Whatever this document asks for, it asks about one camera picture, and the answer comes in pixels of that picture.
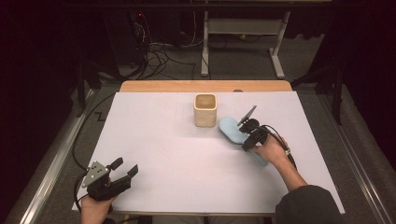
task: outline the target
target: dark background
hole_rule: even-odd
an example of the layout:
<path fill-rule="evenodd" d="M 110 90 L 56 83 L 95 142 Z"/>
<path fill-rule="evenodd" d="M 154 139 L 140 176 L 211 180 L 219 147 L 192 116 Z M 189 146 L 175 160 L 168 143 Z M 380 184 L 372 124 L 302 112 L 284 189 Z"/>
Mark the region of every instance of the dark background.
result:
<path fill-rule="evenodd" d="M 396 34 L 395 11 L 391 2 L 337 13 L 331 10 L 311 14 L 296 11 L 291 13 L 285 33 L 288 38 L 303 34 L 307 39 L 326 34 L 311 70 L 342 58 L 344 83 L 393 167 L 396 167 L 393 153 L 396 144 L 392 139 L 396 130 L 396 47 L 392 36 Z M 180 31 L 193 34 L 191 13 L 144 13 L 152 34 L 176 46 Z M 222 11 L 211 12 L 211 15 L 271 19 L 279 13 L 273 10 L 262 13 Z M 136 44 L 131 41 L 134 36 L 129 23 L 113 26 L 113 31 L 108 30 L 111 23 L 106 23 L 124 21 L 123 18 L 130 15 L 122 14 L 116 19 L 114 14 L 107 16 L 98 12 L 67 13 L 54 1 L 19 0 L 0 4 L 0 150 L 3 170 L 0 222 L 20 197 L 70 113 L 73 102 L 69 93 L 77 84 L 79 62 L 87 60 L 98 65 L 84 62 L 91 67 L 85 78 L 98 88 L 98 71 L 107 70 L 116 75 L 119 73 L 117 63 L 138 61 L 137 52 L 120 52 L 120 48 L 111 46 L 115 41 L 111 32 L 120 30 L 125 32 L 125 38 L 117 40 L 118 43 L 123 41 L 132 47 Z M 196 33 L 202 35 L 203 12 L 196 12 L 196 16 Z M 320 77 L 310 81 L 320 81 Z"/>

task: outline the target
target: sleeve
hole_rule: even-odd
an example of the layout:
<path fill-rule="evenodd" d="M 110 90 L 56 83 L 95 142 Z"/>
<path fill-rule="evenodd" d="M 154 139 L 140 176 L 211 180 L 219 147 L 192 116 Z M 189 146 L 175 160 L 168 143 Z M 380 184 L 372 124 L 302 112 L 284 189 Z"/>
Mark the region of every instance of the sleeve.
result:
<path fill-rule="evenodd" d="M 344 220 L 329 191 L 318 186 L 299 187 L 276 206 L 276 224 L 339 224 Z"/>

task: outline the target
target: wire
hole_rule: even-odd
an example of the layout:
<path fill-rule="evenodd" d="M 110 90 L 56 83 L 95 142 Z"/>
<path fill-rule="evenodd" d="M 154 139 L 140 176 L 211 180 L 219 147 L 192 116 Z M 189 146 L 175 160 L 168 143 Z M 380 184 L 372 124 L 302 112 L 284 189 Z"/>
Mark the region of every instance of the wire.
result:
<path fill-rule="evenodd" d="M 137 22 L 134 22 L 134 26 L 138 27 L 139 29 L 137 29 L 137 36 L 139 36 L 140 34 L 142 34 L 142 41 L 140 43 L 140 46 L 138 47 L 139 49 L 143 47 L 143 44 L 145 43 L 145 39 L 146 39 L 146 31 L 145 28 L 143 28 L 142 25 L 140 25 Z"/>
<path fill-rule="evenodd" d="M 166 58 L 169 60 L 169 61 L 171 61 L 171 62 L 174 62 L 174 63 L 180 63 L 180 64 L 186 64 L 186 65 L 192 65 L 192 70 L 191 70 L 191 79 L 193 79 L 193 76 L 194 76 L 194 69 L 195 69 L 195 63 L 182 63 L 182 62 L 179 62 L 179 61 L 176 61 L 176 60 L 174 60 L 174 59 L 171 59 L 171 57 L 169 57 L 169 55 L 166 53 L 166 51 L 165 51 L 165 48 L 163 48 L 163 54 L 166 56 Z"/>
<path fill-rule="evenodd" d="M 192 12 L 192 16 L 193 16 L 193 21 L 194 21 L 194 35 L 192 36 L 192 41 L 190 42 L 190 44 L 181 46 L 182 48 L 188 48 L 188 47 L 194 46 L 194 41 L 195 41 L 196 31 L 197 31 L 197 22 L 196 22 L 195 11 Z"/>
<path fill-rule="evenodd" d="M 81 201 L 81 199 L 83 199 L 85 196 L 88 196 L 88 193 L 87 193 L 87 194 L 84 194 L 81 198 L 79 198 L 79 199 L 78 199 L 78 202 Z"/>
<path fill-rule="evenodd" d="M 206 62 L 206 60 L 205 60 L 205 58 L 204 58 L 204 55 L 201 54 L 201 58 L 202 58 L 202 61 L 206 64 L 206 67 L 207 67 L 207 74 L 208 74 L 208 76 L 209 76 L 209 80 L 212 80 L 212 75 L 211 75 L 211 73 L 210 73 L 209 64 L 207 64 L 207 62 Z"/>
<path fill-rule="evenodd" d="M 199 46 L 202 43 L 204 43 L 204 40 L 201 40 L 200 42 L 193 44 L 193 45 L 188 45 L 188 46 L 181 46 L 182 48 L 190 48 L 190 47 L 195 47 L 195 46 Z"/>
<path fill-rule="evenodd" d="M 88 173 L 88 171 L 84 172 L 82 175 L 80 175 L 78 177 L 78 179 L 76 180 L 75 186 L 74 186 L 74 190 L 73 190 L 73 192 L 74 192 L 73 197 L 75 200 L 75 204 L 76 204 L 76 207 L 80 213 L 81 213 L 81 206 L 79 205 L 79 200 L 81 200 L 81 198 L 83 198 L 83 197 L 81 197 L 80 199 L 77 198 L 78 187 L 79 187 L 79 182 L 81 182 L 82 178 L 84 178 L 84 176 L 86 176 L 87 173 Z"/>
<path fill-rule="evenodd" d="M 149 31 L 149 23 L 148 23 L 148 21 L 146 20 L 145 14 L 144 14 L 143 12 L 141 12 L 141 14 L 142 14 L 143 20 L 145 20 L 146 28 L 148 29 L 148 38 L 149 38 L 149 41 L 150 41 L 150 43 L 152 44 L 153 42 L 152 42 L 152 38 L 151 38 L 151 33 L 150 33 L 150 31 Z"/>
<path fill-rule="evenodd" d="M 297 170 L 297 165 L 295 163 L 295 160 L 293 158 L 293 156 L 291 156 L 290 153 L 290 148 L 288 147 L 288 145 L 285 143 L 285 141 L 283 140 L 282 137 L 280 137 L 280 134 L 276 131 L 275 128 L 269 126 L 269 125 L 262 125 L 262 126 L 256 126 L 256 125 L 248 125 L 249 127 L 253 127 L 256 129 L 261 129 L 263 131 L 265 131 L 266 133 L 270 134 L 271 136 L 273 136 L 275 138 L 275 140 L 282 146 L 283 150 L 285 151 L 286 155 L 288 156 L 291 164 L 293 164 L 294 168 L 296 168 Z"/>
<path fill-rule="evenodd" d="M 90 115 L 94 112 L 94 110 L 100 105 L 102 104 L 105 100 L 109 99 L 111 96 L 115 95 L 116 93 L 111 93 L 110 95 L 108 95 L 105 99 L 103 99 L 101 102 L 99 102 L 94 108 L 93 110 L 91 110 L 91 112 L 87 115 L 87 117 L 84 119 L 84 121 L 82 122 L 81 126 L 79 127 L 78 133 L 76 135 L 76 138 L 73 142 L 73 146 L 72 146 L 72 156 L 73 156 L 73 160 L 75 161 L 76 165 L 78 165 L 82 170 L 87 170 L 86 167 L 84 167 L 76 158 L 76 142 L 78 141 L 78 138 L 80 136 L 81 130 L 83 129 L 85 123 L 87 122 L 88 118 L 90 117 Z"/>
<path fill-rule="evenodd" d="M 135 77 L 135 76 L 137 76 L 137 75 L 143 73 L 143 72 L 146 70 L 147 66 L 148 66 L 147 60 L 144 59 L 144 60 L 142 61 L 142 63 L 139 64 L 139 66 L 138 66 L 134 71 L 132 71 L 130 74 L 128 74 L 128 75 L 126 75 L 126 76 L 124 76 L 124 77 L 125 77 L 127 80 L 131 80 L 131 77 Z M 101 78 L 102 80 L 106 80 L 106 81 L 119 81 L 118 78 L 114 78 L 114 77 L 105 77 L 105 76 L 103 76 L 103 75 L 100 74 L 100 73 L 99 73 L 99 78 Z"/>
<path fill-rule="evenodd" d="M 140 76 L 139 79 L 142 79 L 142 80 L 143 80 L 143 79 L 147 79 L 147 78 L 149 78 L 149 77 L 156 76 L 156 75 L 160 74 L 161 71 L 163 71 L 163 69 L 165 69 L 165 67 L 166 67 L 166 62 L 167 62 L 167 60 L 161 58 L 156 52 L 151 52 L 151 53 L 152 53 L 152 54 L 155 54 L 157 57 L 150 58 L 150 59 L 148 60 L 148 62 L 151 61 L 151 60 L 154 60 L 154 59 L 158 59 L 159 64 L 155 67 L 155 69 L 153 68 L 153 67 L 154 67 L 153 65 L 149 65 L 148 67 L 151 68 L 151 69 L 153 69 L 153 72 L 152 72 L 150 75 L 146 76 L 146 77 Z M 161 69 L 159 72 L 157 72 L 157 70 L 158 70 L 161 66 L 163 66 L 163 65 L 164 65 L 163 69 Z"/>

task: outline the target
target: person's hand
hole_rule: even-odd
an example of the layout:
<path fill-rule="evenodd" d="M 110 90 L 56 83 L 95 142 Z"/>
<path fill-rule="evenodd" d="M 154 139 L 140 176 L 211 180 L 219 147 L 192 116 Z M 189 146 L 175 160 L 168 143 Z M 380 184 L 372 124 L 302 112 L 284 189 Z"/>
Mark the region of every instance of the person's hand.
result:
<path fill-rule="evenodd" d="M 102 224 L 107 216 L 108 208 L 118 196 L 104 202 L 97 202 L 90 196 L 85 196 L 81 200 L 81 223 L 82 224 Z"/>
<path fill-rule="evenodd" d="M 286 141 L 282 137 L 278 136 L 278 138 L 282 139 L 287 145 Z M 283 147 L 270 134 L 268 134 L 267 140 L 262 146 L 255 146 L 253 150 L 259 153 L 266 161 L 271 162 L 273 165 L 277 165 L 278 163 L 283 162 L 285 159 L 287 161 L 289 160 Z"/>

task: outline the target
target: light blue sponge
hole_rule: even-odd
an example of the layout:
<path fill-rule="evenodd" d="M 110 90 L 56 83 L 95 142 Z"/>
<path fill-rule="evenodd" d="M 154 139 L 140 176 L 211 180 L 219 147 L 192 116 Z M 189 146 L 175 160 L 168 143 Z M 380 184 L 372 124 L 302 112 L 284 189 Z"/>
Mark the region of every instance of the light blue sponge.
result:
<path fill-rule="evenodd" d="M 221 131 L 235 144 L 242 145 L 248 139 L 247 133 L 241 133 L 238 127 L 238 121 L 233 118 L 225 117 L 219 121 L 219 127 Z M 265 161 L 260 154 L 250 150 L 253 156 L 262 164 L 267 165 L 268 161 Z"/>

